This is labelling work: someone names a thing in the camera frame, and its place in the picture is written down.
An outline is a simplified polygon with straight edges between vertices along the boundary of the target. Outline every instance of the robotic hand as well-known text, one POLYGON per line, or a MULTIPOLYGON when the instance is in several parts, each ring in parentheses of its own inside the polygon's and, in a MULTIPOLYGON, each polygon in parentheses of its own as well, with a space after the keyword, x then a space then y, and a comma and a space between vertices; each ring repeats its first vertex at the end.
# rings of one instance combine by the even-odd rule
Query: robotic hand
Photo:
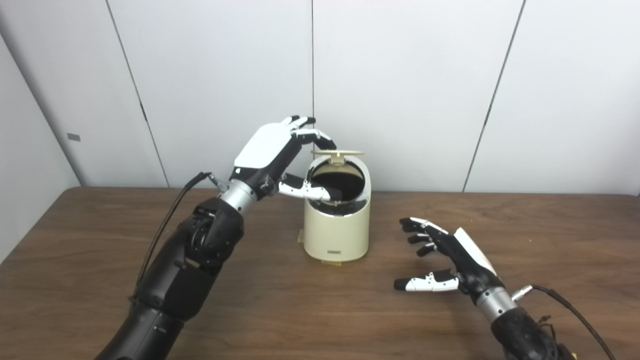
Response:
MULTIPOLYGON (((209 176, 221 193, 201 202, 164 243, 131 297, 128 317, 97 360, 166 359, 243 237, 243 215, 257 201, 278 190, 306 199, 339 200, 339 192, 285 174, 304 144, 336 149, 322 131, 302 128, 315 121, 292 116, 262 126, 236 158, 229 184, 209 176)), ((201 173, 185 189, 205 176, 201 173)))
POLYGON ((416 233, 411 244, 426 242, 417 254, 439 252, 451 258, 451 269, 425 277, 397 279, 394 288, 403 291, 449 291, 459 289, 491 323, 491 331, 504 347, 508 360, 573 360, 571 352, 547 334, 525 309, 516 304, 529 290, 525 287, 510 296, 491 263, 469 235, 459 228, 453 235, 434 223, 419 218, 400 219, 403 231, 416 233))

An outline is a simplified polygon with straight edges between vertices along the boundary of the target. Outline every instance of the trash can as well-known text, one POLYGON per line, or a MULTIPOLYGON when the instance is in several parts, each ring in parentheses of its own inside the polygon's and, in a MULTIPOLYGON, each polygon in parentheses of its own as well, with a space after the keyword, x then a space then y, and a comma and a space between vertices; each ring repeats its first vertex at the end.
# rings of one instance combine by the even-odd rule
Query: trash can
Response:
POLYGON ((307 181, 342 192, 339 201, 305 199, 303 243, 313 258, 341 263, 361 258, 369 249, 371 178, 356 157, 359 151, 322 150, 307 181))

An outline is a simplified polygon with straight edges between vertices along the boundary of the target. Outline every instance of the black cable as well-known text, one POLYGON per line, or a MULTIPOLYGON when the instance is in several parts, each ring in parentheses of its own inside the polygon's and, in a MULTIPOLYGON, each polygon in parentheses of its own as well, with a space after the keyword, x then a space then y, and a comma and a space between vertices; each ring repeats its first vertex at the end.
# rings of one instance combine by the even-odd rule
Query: black cable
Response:
POLYGON ((156 248, 156 245, 158 244, 158 240, 160 240, 160 236, 162 236, 164 228, 166 227, 166 225, 169 222, 169 220, 171 220, 171 216, 173 215, 175 210, 178 208, 178 205, 180 204, 180 201, 182 201, 182 198, 184 197, 184 195, 192 187, 194 187, 200 181, 206 179, 209 175, 211 175, 210 172, 201 172, 198 175, 196 175, 193 179, 189 180, 189 182, 186 185, 184 185, 184 187, 182 188, 182 191, 180 191, 178 196, 175 198, 175 200, 173 202, 173 205, 171 205, 171 208, 169 209, 169 212, 164 217, 164 220, 162 221, 162 223, 160 223, 160 227, 158 228, 158 230, 156 232, 156 235, 154 236, 153 240, 151 240, 151 244, 149 244, 149 249, 147 250, 147 255, 145 256, 145 260, 142 262, 142 267, 140 268, 140 273, 138 274, 138 279, 136 280, 136 287, 134 289, 134 297, 136 296, 136 292, 138 290, 138 285, 140 284, 140 281, 142 281, 142 278, 145 276, 145 272, 147 272, 147 268, 149 266, 149 261, 151 260, 151 255, 154 253, 154 249, 156 248))
POLYGON ((611 352, 611 350, 609 350, 609 347, 604 342, 604 340, 600 337, 596 329, 594 329, 593 326, 591 326, 591 324, 587 321, 587 319, 585 319, 584 316, 580 314, 580 312, 578 312, 578 310, 575 307, 573 307, 573 305, 571 305, 571 303, 569 303, 565 298, 560 296, 560 294, 556 293, 556 291, 553 289, 547 289, 538 285, 531 285, 531 287, 533 287, 538 291, 542 291, 543 293, 546 293, 547 295, 549 295, 550 297, 558 301, 560 304, 564 305, 567 309, 569 309, 578 319, 580 319, 580 321, 587 328, 587 330, 589 330, 591 335, 593 335, 593 337, 597 340, 597 342, 602 347, 602 350, 604 350, 604 352, 607 353, 607 356, 609 357, 609 359, 616 360, 616 357, 613 356, 613 353, 611 352))

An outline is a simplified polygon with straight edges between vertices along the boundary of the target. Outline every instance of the open lid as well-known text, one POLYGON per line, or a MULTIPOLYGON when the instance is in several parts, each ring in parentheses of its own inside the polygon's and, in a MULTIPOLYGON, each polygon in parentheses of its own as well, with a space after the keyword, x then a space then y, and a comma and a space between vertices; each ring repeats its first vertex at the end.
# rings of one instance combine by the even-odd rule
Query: open lid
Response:
POLYGON ((330 155, 329 163, 331 165, 343 165, 344 157, 347 155, 364 155, 364 152, 354 150, 316 150, 311 153, 315 155, 330 155))

